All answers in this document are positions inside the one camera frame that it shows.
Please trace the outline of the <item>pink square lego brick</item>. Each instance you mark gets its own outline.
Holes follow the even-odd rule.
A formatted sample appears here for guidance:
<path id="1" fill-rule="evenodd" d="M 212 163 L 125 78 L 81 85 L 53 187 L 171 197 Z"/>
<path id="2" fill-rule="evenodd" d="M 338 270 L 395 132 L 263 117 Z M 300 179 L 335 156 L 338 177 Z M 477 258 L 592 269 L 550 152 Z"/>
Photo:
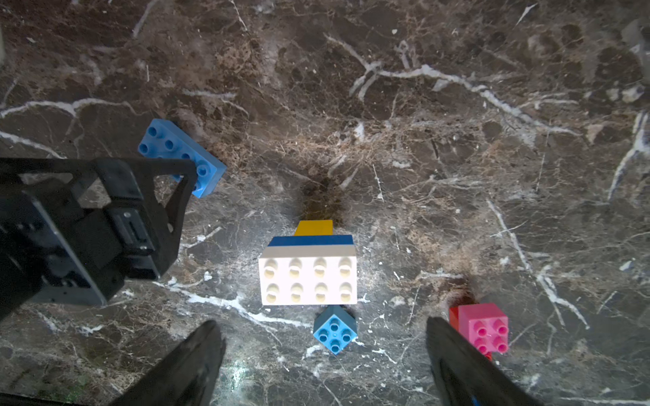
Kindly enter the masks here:
<path id="1" fill-rule="evenodd" d="M 460 334 L 482 355 L 509 350 L 509 318 L 495 304 L 460 306 Z"/>

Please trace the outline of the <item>white long lego brick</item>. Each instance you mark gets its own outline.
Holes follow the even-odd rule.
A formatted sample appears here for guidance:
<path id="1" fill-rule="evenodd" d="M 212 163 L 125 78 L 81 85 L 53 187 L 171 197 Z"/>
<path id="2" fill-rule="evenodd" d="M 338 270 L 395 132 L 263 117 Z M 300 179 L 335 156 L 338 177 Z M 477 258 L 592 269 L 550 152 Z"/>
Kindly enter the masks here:
<path id="1" fill-rule="evenodd" d="M 355 245 L 267 247 L 258 266 L 265 306 L 357 303 Z"/>

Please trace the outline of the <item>light blue square lego brick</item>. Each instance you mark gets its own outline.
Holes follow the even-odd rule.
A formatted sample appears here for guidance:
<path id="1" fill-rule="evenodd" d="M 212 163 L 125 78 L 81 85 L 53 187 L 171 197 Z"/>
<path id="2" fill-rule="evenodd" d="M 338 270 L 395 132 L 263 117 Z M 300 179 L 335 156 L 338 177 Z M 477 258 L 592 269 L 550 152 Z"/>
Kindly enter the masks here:
<path id="1" fill-rule="evenodd" d="M 354 316 L 342 306 L 328 306 L 313 325 L 313 337 L 334 355 L 358 337 Z"/>

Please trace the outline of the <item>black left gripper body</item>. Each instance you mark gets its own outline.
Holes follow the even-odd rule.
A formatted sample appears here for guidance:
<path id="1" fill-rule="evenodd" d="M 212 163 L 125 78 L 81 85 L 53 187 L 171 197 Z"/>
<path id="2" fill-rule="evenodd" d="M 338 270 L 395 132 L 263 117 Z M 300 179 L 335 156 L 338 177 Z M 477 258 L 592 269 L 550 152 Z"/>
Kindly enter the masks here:
<path id="1" fill-rule="evenodd" d="M 110 203 L 81 206 L 69 183 L 1 177 L 1 317 L 26 302 L 104 306 L 127 279 L 157 279 L 152 174 L 101 178 Z"/>

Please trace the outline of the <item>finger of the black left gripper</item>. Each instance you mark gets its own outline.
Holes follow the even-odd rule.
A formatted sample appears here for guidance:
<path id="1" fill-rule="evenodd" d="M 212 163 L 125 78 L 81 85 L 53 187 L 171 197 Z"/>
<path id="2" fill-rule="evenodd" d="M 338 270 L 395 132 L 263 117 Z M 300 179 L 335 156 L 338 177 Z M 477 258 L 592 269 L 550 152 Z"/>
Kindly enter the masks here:
<path id="1" fill-rule="evenodd" d="M 1 251 L 43 277 L 161 277 L 197 180 L 190 160 L 1 160 Z"/>

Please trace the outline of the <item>yellow square lego brick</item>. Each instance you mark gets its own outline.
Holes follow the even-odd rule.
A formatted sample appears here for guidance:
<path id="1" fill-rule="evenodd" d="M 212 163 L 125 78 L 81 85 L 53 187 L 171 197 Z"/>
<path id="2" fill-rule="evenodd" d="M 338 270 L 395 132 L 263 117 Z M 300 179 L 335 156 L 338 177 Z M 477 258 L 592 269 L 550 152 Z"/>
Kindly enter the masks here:
<path id="1" fill-rule="evenodd" d="M 300 221 L 294 236 L 328 236 L 333 235 L 332 220 Z"/>

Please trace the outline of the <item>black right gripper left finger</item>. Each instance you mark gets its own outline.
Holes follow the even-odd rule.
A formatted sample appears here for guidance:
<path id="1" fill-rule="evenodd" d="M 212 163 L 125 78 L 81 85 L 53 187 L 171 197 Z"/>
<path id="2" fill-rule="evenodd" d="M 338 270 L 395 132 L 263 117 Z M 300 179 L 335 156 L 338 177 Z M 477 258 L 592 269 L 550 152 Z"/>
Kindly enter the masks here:
<path id="1" fill-rule="evenodd" d="M 225 349 L 218 323 L 205 321 L 112 404 L 211 404 Z"/>

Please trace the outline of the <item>red long lego brick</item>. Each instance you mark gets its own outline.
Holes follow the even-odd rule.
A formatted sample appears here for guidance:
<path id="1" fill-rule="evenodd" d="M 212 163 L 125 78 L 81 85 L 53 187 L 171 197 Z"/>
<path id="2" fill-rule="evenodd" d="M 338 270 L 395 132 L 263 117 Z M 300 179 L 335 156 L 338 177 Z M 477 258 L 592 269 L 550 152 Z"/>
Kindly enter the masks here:
<path id="1" fill-rule="evenodd" d="M 459 328 L 459 308 L 460 308 L 460 306 L 453 307 L 453 308 L 449 309 L 450 325 L 457 332 L 460 332 L 460 328 Z M 492 358 L 491 353 L 486 352 L 484 355 L 488 360 L 492 361 L 493 358 Z"/>

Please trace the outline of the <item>light blue long lego brick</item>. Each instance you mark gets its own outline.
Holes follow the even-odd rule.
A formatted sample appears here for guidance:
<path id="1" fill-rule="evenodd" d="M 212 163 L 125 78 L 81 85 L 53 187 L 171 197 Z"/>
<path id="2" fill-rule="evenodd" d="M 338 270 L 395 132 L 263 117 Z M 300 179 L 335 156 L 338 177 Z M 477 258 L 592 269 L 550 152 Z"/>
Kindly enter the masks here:
<path id="1" fill-rule="evenodd" d="M 196 164 L 198 179 L 193 191 L 197 198 L 212 194 L 227 167 L 214 155 L 192 140 L 169 120 L 155 118 L 140 141 L 138 152 L 143 157 L 188 159 Z"/>

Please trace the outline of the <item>dark blue long lego brick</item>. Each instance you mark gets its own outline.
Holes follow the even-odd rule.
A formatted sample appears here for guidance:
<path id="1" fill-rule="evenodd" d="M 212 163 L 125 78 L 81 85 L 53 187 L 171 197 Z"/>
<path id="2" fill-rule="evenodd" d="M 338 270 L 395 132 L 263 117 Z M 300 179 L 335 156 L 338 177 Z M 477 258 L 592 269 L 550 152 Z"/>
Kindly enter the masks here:
<path id="1" fill-rule="evenodd" d="M 321 245 L 354 245 L 354 240 L 351 235 L 276 236 L 268 247 Z"/>

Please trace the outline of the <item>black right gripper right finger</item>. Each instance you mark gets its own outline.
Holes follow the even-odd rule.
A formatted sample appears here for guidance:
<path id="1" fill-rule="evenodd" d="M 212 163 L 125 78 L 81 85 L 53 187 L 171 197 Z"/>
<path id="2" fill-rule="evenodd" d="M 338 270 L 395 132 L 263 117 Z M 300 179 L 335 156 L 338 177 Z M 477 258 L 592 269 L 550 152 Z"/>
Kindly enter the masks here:
<path id="1" fill-rule="evenodd" d="M 539 405 L 463 338 L 448 321 L 429 317 L 427 350 L 443 405 Z"/>

